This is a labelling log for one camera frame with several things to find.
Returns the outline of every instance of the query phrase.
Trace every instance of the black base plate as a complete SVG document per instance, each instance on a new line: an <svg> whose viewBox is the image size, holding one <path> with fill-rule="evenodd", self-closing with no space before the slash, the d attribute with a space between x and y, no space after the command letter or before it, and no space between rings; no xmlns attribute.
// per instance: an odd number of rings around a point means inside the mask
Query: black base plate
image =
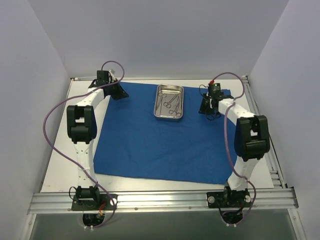
<svg viewBox="0 0 320 240"><path fill-rule="evenodd" d="M110 194L113 199L118 200L117 194ZM110 198L107 194L100 194L101 202L105 201L106 205L103 210L113 210L114 206L110 203ZM101 204L96 204L93 200L81 200L81 201L73 201L71 210L72 211L93 211L93 210L99 210Z"/></svg>
<svg viewBox="0 0 320 240"><path fill-rule="evenodd" d="M223 191L220 191L220 192L207 192L206 193L207 201L208 201L208 198L211 197L211 196L214 197L214 203L207 202L208 203L208 207L210 209L240 208L241 207L240 206L241 205L240 202L239 203L233 203L233 204L228 203L226 201L226 199L225 199L225 195L224 195ZM244 206L243 206L244 208L248 208L251 205L251 201L250 202L242 201L242 202L244 204Z"/></svg>

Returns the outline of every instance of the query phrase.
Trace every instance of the blue cloth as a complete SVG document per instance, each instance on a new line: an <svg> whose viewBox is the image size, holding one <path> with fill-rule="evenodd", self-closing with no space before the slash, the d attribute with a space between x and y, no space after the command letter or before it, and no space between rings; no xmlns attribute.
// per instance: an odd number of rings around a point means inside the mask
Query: blue cloth
<svg viewBox="0 0 320 240"><path fill-rule="evenodd" d="M130 97L110 99L94 156L94 171L113 176L224 184L232 170L224 142L224 116L199 114L197 87L184 87L180 121L154 116L157 85L121 83ZM228 120L233 163L235 125Z"/></svg>

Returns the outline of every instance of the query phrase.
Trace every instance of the white table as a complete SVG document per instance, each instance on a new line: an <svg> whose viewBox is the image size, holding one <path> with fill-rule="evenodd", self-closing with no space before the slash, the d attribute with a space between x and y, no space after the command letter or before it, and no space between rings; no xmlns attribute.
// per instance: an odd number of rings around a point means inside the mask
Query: white table
<svg viewBox="0 0 320 240"><path fill-rule="evenodd" d="M124 82L130 83L146 83L146 84L171 84L180 85L184 87L196 87L200 84L208 85L210 80L124 80ZM239 80L217 80L217 83L221 83L222 89L230 89L232 96L236 97L241 94L242 86ZM69 91L69 97L75 95L81 95L87 92L88 86L91 81L72 81ZM75 105L80 101L78 99L72 99L67 102L68 105ZM97 143L100 137L100 132L104 117L107 111L109 103L109 97L106 97L95 110L96 123L98 127L97 137L93 144L93 154L96 152ZM245 96L237 100L237 103L241 104L248 111L249 105ZM65 153L67 156L76 159L76 151L74 149L71 139L67 135L67 116L66 109L64 109L61 123L57 132L54 146ZM182 191L182 190L220 190L224 186L222 184L207 184L185 181L169 181L169 180L157 180L157 179L144 179L144 178L130 178L121 176L111 176L104 174L97 174L97 179L101 185L103 185L110 192L133 192L133 191ZM251 181L257 189L271 189L274 188L269 168L265 158L262 158L256 165ZM56 192L68 192L71 186L77 186L78 183L78 167L60 156L55 151L52 152L50 162L46 171L45 179L42 185L42 193L56 193Z"/></svg>

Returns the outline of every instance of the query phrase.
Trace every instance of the white wall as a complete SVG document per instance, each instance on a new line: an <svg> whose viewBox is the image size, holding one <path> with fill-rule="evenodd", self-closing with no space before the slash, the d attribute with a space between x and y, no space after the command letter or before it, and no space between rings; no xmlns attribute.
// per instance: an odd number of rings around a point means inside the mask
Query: white wall
<svg viewBox="0 0 320 240"><path fill-rule="evenodd" d="M250 75L309 240L320 236L319 10L319 0L290 0Z"/></svg>
<svg viewBox="0 0 320 240"><path fill-rule="evenodd" d="M127 77L212 78L251 72L288 0L29 2L71 77L118 60Z"/></svg>
<svg viewBox="0 0 320 240"><path fill-rule="evenodd" d="M0 33L0 239L15 240L51 154L43 119L70 81L26 0L1 1ZM52 140L57 127L48 125Z"/></svg>

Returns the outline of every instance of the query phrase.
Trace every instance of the silver tray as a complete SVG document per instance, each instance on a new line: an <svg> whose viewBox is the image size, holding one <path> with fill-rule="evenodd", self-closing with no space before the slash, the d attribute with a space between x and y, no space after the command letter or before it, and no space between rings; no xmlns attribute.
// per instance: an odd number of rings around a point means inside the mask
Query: silver tray
<svg viewBox="0 0 320 240"><path fill-rule="evenodd" d="M184 88L158 85L153 114L159 119L180 120L184 114Z"/></svg>

